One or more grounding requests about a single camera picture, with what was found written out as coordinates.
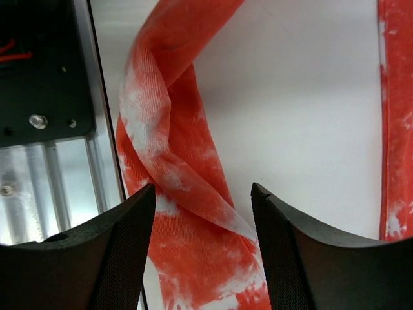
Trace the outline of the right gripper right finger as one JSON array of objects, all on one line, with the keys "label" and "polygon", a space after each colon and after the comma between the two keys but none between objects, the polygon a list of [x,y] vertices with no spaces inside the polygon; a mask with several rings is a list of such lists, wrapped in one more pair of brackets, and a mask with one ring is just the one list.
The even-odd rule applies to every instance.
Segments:
[{"label": "right gripper right finger", "polygon": [[412,240],[342,231],[260,184],[254,222],[272,309],[411,309]]}]

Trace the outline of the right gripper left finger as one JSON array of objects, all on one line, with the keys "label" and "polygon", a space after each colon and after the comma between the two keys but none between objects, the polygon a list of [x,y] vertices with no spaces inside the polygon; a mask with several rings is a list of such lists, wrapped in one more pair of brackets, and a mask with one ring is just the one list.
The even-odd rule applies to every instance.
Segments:
[{"label": "right gripper left finger", "polygon": [[1,309],[136,309],[156,191],[47,238],[1,246]]}]

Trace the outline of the orange white tie-dye trousers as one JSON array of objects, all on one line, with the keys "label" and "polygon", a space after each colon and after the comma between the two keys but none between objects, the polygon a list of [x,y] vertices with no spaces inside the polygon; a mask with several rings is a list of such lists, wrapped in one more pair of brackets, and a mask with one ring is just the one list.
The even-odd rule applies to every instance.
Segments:
[{"label": "orange white tie-dye trousers", "polygon": [[[156,186],[149,245],[166,309],[272,309],[256,226],[236,212],[193,62],[240,1],[160,1],[125,67],[116,145],[129,194]],[[379,1],[379,241],[412,240],[412,2]]]}]

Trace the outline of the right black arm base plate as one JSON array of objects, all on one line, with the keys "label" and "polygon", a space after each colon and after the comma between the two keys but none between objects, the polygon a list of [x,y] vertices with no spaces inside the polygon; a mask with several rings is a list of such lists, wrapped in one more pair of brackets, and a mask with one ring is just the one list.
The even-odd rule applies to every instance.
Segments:
[{"label": "right black arm base plate", "polygon": [[85,136],[93,126],[73,1],[1,1],[1,146]]}]

